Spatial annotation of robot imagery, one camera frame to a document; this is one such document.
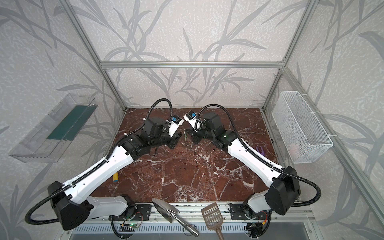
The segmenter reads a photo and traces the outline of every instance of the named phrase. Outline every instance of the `white wire basket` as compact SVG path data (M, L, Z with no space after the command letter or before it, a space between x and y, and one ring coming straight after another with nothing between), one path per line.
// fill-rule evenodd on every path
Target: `white wire basket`
M333 146L315 113L297 91L281 92L272 116L293 163L314 162Z

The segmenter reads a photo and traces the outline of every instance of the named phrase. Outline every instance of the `yellow cylinder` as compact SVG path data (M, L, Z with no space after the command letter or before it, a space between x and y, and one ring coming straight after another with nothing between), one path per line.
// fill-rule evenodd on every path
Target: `yellow cylinder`
M119 178L118 178L118 173L115 173L114 175L113 175L113 181L114 182L117 182L119 180Z

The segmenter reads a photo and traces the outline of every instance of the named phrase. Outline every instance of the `trowel handle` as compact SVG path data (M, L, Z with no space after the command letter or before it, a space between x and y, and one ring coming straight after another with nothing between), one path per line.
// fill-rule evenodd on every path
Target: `trowel handle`
M190 232L193 236L195 237L198 237L199 235L199 231L197 229L195 229L190 223L188 223L187 221L185 221L184 219L182 219L181 217L177 216L175 217L175 219L185 228L188 230L188 232Z

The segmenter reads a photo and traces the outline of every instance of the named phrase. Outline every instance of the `metal trowel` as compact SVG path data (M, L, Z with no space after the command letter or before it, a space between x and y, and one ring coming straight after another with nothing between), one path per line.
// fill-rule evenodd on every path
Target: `metal trowel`
M197 237L199 235L199 231L197 229L177 215L179 212L177 208L160 199L152 198L152 202L158 212L170 223L172 223L173 219L176 219L193 236Z

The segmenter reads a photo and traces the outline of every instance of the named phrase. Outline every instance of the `red marble surface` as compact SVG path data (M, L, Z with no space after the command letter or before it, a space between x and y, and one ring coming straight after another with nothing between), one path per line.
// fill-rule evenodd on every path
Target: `red marble surface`
M256 149L263 149L265 156L277 162L270 137L258 108L230 108L240 135ZM116 139L142 123L148 109L128 109ZM182 117L190 109L174 109ZM221 109L206 109L219 114L226 129L230 122ZM151 117L169 117L169 109L154 109ZM179 127L184 131L189 123ZM108 179L91 196L112 197L127 194L135 202L150 202L152 198L168 202L177 201L244 201L254 192L267 189L263 181L239 160L222 150L216 149L210 141L187 146L184 135L175 149L159 147L155 156L144 155L134 163L121 169L119 181Z

